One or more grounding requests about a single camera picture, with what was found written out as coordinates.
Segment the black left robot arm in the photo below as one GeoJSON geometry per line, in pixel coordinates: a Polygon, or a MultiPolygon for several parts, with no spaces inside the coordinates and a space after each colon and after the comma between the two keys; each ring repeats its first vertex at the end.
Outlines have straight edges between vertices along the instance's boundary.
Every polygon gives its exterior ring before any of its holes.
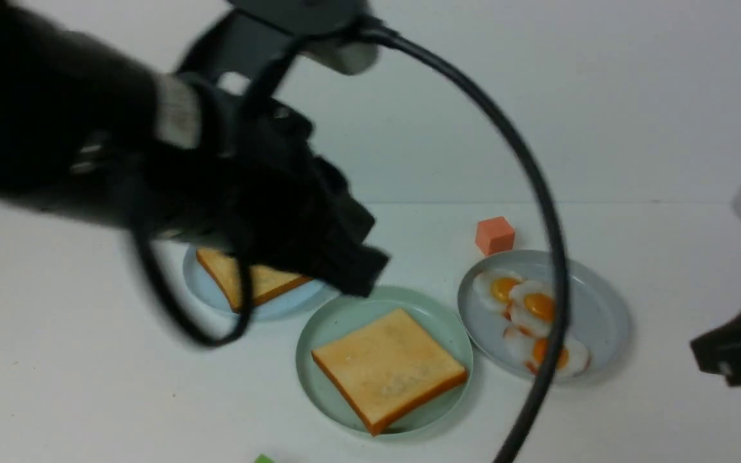
{"type": "Polygon", "coordinates": [[[365,1],[235,1],[162,73],[0,1],[0,201],[226,251],[367,296],[389,256],[373,215],[274,99],[299,55],[376,60],[365,1]]]}

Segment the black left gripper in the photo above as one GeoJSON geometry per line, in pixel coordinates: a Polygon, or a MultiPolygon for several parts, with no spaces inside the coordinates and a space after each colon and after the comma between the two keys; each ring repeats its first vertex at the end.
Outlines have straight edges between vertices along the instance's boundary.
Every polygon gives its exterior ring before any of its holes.
{"type": "Polygon", "coordinates": [[[373,214],[341,171],[308,144],[313,126],[279,103],[243,99],[197,75],[180,77],[202,109],[195,150],[151,149],[126,160],[126,221],[142,274],[156,297],[173,297],[152,250],[153,235],[182,240],[318,279],[351,296],[370,295],[389,256],[365,243],[373,214]]]}

